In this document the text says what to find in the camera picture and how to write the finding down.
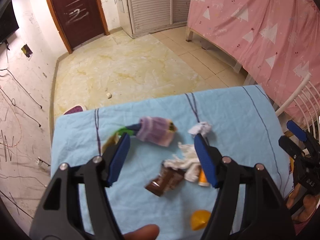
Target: dark red door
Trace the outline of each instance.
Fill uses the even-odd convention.
[[[72,48],[104,33],[96,0],[52,0]]]

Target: wooden door frame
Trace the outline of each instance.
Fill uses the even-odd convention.
[[[104,34],[108,36],[108,35],[110,35],[110,32],[108,30],[108,25],[107,25],[106,17],[105,17],[104,12],[103,12],[101,0],[96,0],[96,3],[97,3],[97,6],[98,6],[99,16],[100,16],[100,20],[101,20],[101,23],[102,23],[102,26],[103,26]],[[62,26],[61,26],[61,24],[60,24],[60,22],[58,20],[57,14],[56,14],[56,12],[54,10],[54,7],[53,7],[52,0],[47,0],[47,4],[48,4],[49,10],[50,10],[52,19],[54,21],[54,24],[56,25],[57,30],[58,30],[58,32],[60,34],[60,37],[61,37],[64,45],[66,46],[66,48],[68,50],[68,53],[71,54],[73,52],[73,49],[71,48],[70,43],[69,43],[69,41],[67,39],[67,36],[64,33],[63,28],[62,28]]]

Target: television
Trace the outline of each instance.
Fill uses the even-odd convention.
[[[16,17],[13,11],[12,1],[0,17],[0,44],[19,29]]]

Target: white chair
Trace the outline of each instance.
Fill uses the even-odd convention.
[[[297,89],[292,93],[292,95],[284,102],[282,106],[276,110],[276,115],[279,116],[292,102],[295,102],[299,110],[303,115],[303,125],[307,126],[308,131],[310,132],[309,121],[312,122],[312,129],[314,138],[316,138],[316,128],[315,121],[316,119],[318,125],[318,132],[320,133],[320,124],[319,124],[319,113],[320,113],[320,105],[318,100],[320,100],[320,94],[315,88],[315,86],[310,82],[311,74],[308,73],[307,76],[303,79],[301,84],[297,87]],[[301,105],[305,106],[306,111],[303,111]]]

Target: tile floor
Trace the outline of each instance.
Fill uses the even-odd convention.
[[[205,82],[212,88],[226,88],[242,86],[247,73],[242,70],[239,74],[226,62],[234,62],[227,55],[220,57],[217,53],[224,54],[217,49],[216,51],[202,49],[202,43],[207,42],[198,35],[193,35],[193,41],[185,40],[186,27],[169,29],[152,35],[160,40],[164,45],[177,54],[195,72],[197,72]]]
[[[180,27],[136,39],[119,31],[84,45],[59,64],[55,119],[79,103],[94,109],[243,85],[245,74],[233,72],[220,50],[202,49],[204,42],[197,35],[186,42]]]

